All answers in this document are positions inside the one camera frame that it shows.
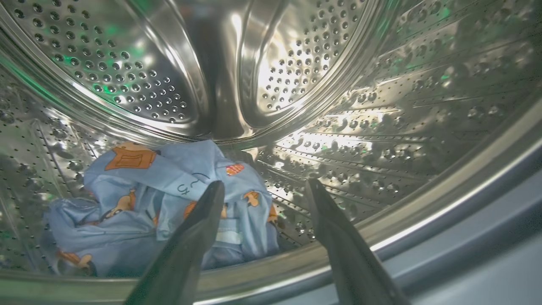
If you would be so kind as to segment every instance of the blue fabric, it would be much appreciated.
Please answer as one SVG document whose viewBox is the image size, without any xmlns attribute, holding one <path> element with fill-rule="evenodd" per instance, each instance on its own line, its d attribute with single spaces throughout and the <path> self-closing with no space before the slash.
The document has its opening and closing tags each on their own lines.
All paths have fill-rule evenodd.
<svg viewBox="0 0 542 305">
<path fill-rule="evenodd" d="M 85 172 L 85 188 L 96 201 L 55 200 L 44 220 L 57 256 L 91 275 L 139 276 L 216 180 L 224 182 L 225 204 L 202 267 L 278 252 L 277 232 L 267 223 L 272 199 L 263 181 L 248 164 L 226 159 L 212 141 L 152 150 L 123 143 Z"/>
</svg>

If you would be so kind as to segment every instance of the brown cartoon figure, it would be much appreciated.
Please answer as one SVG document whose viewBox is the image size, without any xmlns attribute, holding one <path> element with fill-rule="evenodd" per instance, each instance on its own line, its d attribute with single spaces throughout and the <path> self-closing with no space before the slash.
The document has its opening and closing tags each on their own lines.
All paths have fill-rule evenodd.
<svg viewBox="0 0 542 305">
<path fill-rule="evenodd" d="M 107 211 L 101 218 L 100 222 L 111 218 L 114 215 L 122 211 L 133 211 L 134 206 L 136 205 L 136 194 L 135 189 L 131 189 L 128 195 L 122 196 L 117 202 L 117 206 Z"/>
<path fill-rule="evenodd" d="M 250 191 L 250 192 L 246 193 L 246 194 L 243 196 L 243 198 L 247 198 L 248 203 L 249 203 L 250 205 L 252 205 L 253 207 L 255 207 L 255 206 L 258 206 L 258 205 L 260 204 L 260 202 L 258 201 L 258 197 L 259 197 L 259 196 L 260 196 L 260 195 L 259 195 L 257 192 L 255 192 L 255 191 Z"/>
<path fill-rule="evenodd" d="M 149 168 L 156 152 L 139 144 L 124 142 L 112 149 L 116 156 L 105 166 L 105 170 L 115 168 Z"/>
<path fill-rule="evenodd" d="M 276 221 L 277 220 L 277 213 L 275 210 L 275 206 L 271 205 L 271 209 L 269 210 L 269 216 L 267 217 L 267 222 Z"/>
<path fill-rule="evenodd" d="M 152 222 L 154 223 L 154 226 L 155 226 L 155 227 L 158 226 L 158 217 L 160 217 L 160 210 L 156 211 L 156 215 L 155 215 L 154 218 L 152 219 Z"/>
<path fill-rule="evenodd" d="M 56 253 L 56 255 L 76 265 L 87 275 L 96 276 L 96 266 L 94 266 L 94 263 L 91 262 L 92 255 L 85 254 L 83 257 L 79 258 L 79 256 L 77 256 L 75 253 L 66 253 L 60 250 Z"/>
<path fill-rule="evenodd" d="M 196 206 L 196 203 L 197 203 L 197 201 L 191 201 L 186 206 L 186 208 L 184 209 L 184 219 L 186 219 L 188 217 L 188 215 L 190 215 L 190 212 L 192 212 L 192 210 Z M 224 207 L 222 207 L 222 212 L 220 213 L 220 218 L 227 218 L 227 216 L 226 216 L 226 205 L 224 205 Z"/>
</svg>

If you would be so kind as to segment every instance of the stainless steel drum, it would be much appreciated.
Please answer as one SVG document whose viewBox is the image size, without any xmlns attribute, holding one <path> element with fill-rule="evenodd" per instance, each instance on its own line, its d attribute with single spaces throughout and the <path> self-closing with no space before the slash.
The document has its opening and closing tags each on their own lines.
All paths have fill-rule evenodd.
<svg viewBox="0 0 542 305">
<path fill-rule="evenodd" d="M 128 295 L 137 279 L 54 276 L 39 242 L 48 202 L 86 196 L 85 168 L 126 139 L 244 150 L 273 195 L 291 250 L 204 272 L 201 304 L 329 270 L 309 177 L 400 251 L 540 146 L 540 1 L 0 2 L 1 298 Z"/>
</svg>

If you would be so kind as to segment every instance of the laundry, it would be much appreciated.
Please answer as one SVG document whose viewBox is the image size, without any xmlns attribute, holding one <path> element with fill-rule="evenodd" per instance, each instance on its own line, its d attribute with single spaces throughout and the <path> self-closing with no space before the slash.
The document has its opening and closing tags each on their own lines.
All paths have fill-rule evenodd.
<svg viewBox="0 0 542 305">
<path fill-rule="evenodd" d="M 202 268 L 277 253 L 277 214 L 262 179 L 201 141 L 155 149 L 125 142 L 101 155 L 83 178 L 96 200 L 58 199 L 44 215 L 57 247 L 49 256 L 88 275 L 140 276 L 216 180 L 224 183 L 224 206 Z"/>
</svg>

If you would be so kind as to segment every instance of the cartoon print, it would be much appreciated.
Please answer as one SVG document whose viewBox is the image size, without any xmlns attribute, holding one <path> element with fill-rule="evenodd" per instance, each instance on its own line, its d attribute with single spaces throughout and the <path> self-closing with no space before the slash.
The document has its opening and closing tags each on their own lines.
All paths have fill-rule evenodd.
<svg viewBox="0 0 542 305">
<path fill-rule="evenodd" d="M 269 210 L 269 216 L 267 216 L 267 222 L 270 223 L 272 221 L 277 220 L 277 213 L 275 210 L 275 206 L 271 205 L 271 209 Z"/>
<path fill-rule="evenodd" d="M 156 157 L 156 152 L 139 144 L 124 142 L 112 149 L 115 158 L 105 166 L 105 170 L 115 168 L 149 168 Z"/>
<path fill-rule="evenodd" d="M 152 219 L 152 223 L 154 223 L 154 226 L 155 226 L 155 227 L 158 226 L 158 217 L 160 217 L 160 210 L 156 211 L 156 215 L 155 215 L 154 218 Z"/>
<path fill-rule="evenodd" d="M 107 211 L 101 218 L 100 221 L 104 221 L 108 218 L 111 218 L 114 215 L 122 211 L 133 211 L 134 206 L 136 205 L 136 194 L 135 189 L 131 189 L 128 195 L 122 196 L 117 202 L 117 206 Z"/>
<path fill-rule="evenodd" d="M 188 215 L 190 215 L 190 212 L 192 212 L 192 210 L 194 209 L 194 207 L 196 206 L 196 203 L 197 201 L 191 201 L 187 206 L 186 208 L 184 209 L 184 219 L 186 219 L 188 217 Z M 227 215 L 226 215 L 226 205 L 224 205 L 222 207 L 222 212 L 220 213 L 220 218 L 227 218 Z"/>
<path fill-rule="evenodd" d="M 206 177 L 207 179 L 210 179 L 207 175 L 202 174 L 202 173 L 193 173 L 192 176 L 194 176 L 194 175 L 202 175 L 202 176 Z M 200 179 L 196 178 L 194 181 L 192 181 L 192 182 L 190 183 L 190 188 L 193 188 L 193 187 L 194 187 L 194 184 L 195 184 L 195 183 L 198 183 L 198 182 L 203 183 Z M 181 195 L 186 195 L 186 194 L 188 194 L 188 193 L 190 192 L 190 190 L 188 189 L 188 187 L 187 187 L 186 185 L 184 185 L 184 184 L 179 185 L 179 186 L 177 187 L 177 190 L 179 191 L 179 193 L 181 193 Z"/>
<path fill-rule="evenodd" d="M 96 266 L 91 262 L 92 255 L 85 254 L 83 257 L 79 258 L 75 253 L 66 253 L 60 250 L 56 254 L 58 257 L 63 258 L 82 269 L 87 275 L 96 276 Z"/>
<path fill-rule="evenodd" d="M 243 198 L 247 198 L 248 203 L 249 203 L 250 205 L 252 205 L 253 207 L 255 207 L 255 206 L 258 206 L 258 204 L 260 204 L 260 202 L 258 201 L 258 197 L 259 197 L 259 196 L 260 196 L 260 195 L 259 195 L 257 192 L 255 192 L 255 191 L 252 190 L 252 191 L 246 193 L 246 194 L 243 196 Z"/>
<path fill-rule="evenodd" d="M 238 174 L 242 170 L 244 170 L 244 165 L 239 164 L 239 163 L 226 166 L 226 173 L 228 174 L 228 176 L 233 176 L 235 174 Z"/>
</svg>

